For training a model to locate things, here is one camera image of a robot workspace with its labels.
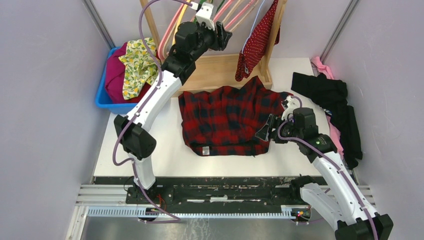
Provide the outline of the red polka dot skirt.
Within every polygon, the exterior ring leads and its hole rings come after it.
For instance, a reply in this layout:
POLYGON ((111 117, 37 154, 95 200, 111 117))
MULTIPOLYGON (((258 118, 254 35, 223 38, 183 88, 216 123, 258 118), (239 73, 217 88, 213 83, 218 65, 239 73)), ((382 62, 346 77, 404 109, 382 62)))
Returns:
POLYGON ((274 0, 272 2, 268 11, 253 28, 250 36, 247 38, 242 50, 240 51, 234 77, 237 82, 249 77, 253 69, 264 57, 271 39, 271 31, 278 3, 278 0, 274 0))

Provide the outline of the red black plaid garment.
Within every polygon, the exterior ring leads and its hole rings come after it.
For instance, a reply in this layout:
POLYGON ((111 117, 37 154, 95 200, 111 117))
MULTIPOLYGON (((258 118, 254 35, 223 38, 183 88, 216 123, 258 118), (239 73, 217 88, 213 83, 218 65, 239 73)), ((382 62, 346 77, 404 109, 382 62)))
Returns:
POLYGON ((241 88, 184 91, 178 96, 183 141, 201 157, 265 154, 270 144, 255 134, 270 114, 283 114, 282 102, 290 95, 266 89, 258 76, 241 88))

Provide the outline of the light blue wire hanger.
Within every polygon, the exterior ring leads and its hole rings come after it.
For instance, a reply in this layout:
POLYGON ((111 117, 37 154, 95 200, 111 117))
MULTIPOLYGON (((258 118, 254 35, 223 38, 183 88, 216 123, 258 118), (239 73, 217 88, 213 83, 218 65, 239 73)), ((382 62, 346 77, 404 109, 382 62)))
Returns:
POLYGON ((258 9, 257 9, 257 12, 256 12, 256 15, 255 15, 254 21, 253 21, 253 23, 252 23, 252 26, 251 26, 251 29, 250 29, 249 35, 248 35, 248 37, 246 38, 246 40, 245 40, 245 42, 244 42, 244 44, 243 44, 243 46, 242 46, 242 49, 241 49, 241 51, 240 51, 240 53, 241 53, 241 54, 243 54, 243 53, 244 53, 244 49, 245 49, 245 47, 246 47, 246 44, 247 44, 247 42, 248 42, 249 38, 252 36, 252 33, 253 33, 254 28, 255 28, 255 26, 256 26, 256 24, 257 24, 257 21, 258 21, 258 18, 259 18, 259 14, 260 14, 260 13, 261 13, 261 11, 262 11, 262 8, 263 8, 264 3, 265 3, 265 0, 262 0, 262 1, 261 1, 261 3, 260 3, 260 5, 259 5, 259 7, 258 7, 258 9))

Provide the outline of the lemon print garment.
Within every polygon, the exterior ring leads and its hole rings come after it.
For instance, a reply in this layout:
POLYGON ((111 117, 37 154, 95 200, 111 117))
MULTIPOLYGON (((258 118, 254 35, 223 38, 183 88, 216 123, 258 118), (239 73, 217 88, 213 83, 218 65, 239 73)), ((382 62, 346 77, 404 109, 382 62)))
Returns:
POLYGON ((130 40, 126 54, 119 57, 125 65, 123 97, 126 100, 139 97, 145 85, 152 85, 159 70, 156 65, 157 48, 153 38, 130 40))

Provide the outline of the wooden hanger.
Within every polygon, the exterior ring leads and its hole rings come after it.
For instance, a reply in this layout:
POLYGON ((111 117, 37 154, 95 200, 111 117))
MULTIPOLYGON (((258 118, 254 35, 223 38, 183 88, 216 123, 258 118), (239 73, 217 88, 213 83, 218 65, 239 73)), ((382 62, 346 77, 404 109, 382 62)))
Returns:
POLYGON ((224 28, 234 32, 255 9, 258 0, 236 0, 222 20, 224 28))

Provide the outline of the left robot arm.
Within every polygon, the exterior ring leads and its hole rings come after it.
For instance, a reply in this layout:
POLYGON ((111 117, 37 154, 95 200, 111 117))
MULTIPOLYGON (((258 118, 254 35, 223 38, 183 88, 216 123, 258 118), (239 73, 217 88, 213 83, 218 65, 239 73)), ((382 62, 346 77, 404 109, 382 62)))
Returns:
POLYGON ((165 103, 196 70, 196 61, 208 50, 223 51, 232 35, 220 21, 214 28, 199 22, 180 24, 175 44, 163 61, 153 85, 125 116, 114 118, 117 140, 112 150, 112 162, 115 166, 131 163, 134 182, 140 188, 138 197, 143 202, 152 203, 158 195, 153 187, 156 177, 152 154, 157 146, 156 139, 150 134, 153 122, 165 103))

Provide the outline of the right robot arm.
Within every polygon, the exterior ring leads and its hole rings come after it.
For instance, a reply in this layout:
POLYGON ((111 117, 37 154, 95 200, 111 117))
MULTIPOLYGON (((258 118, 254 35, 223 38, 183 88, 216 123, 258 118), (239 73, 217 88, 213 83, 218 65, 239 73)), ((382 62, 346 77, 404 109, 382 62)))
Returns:
POLYGON ((299 107, 287 116, 270 114, 255 136, 276 144, 294 142, 319 171, 334 197, 328 196, 309 175, 290 183, 289 199, 306 202, 332 227, 337 240, 387 240, 394 223, 366 199, 348 173, 331 138, 319 132, 313 109, 299 107))

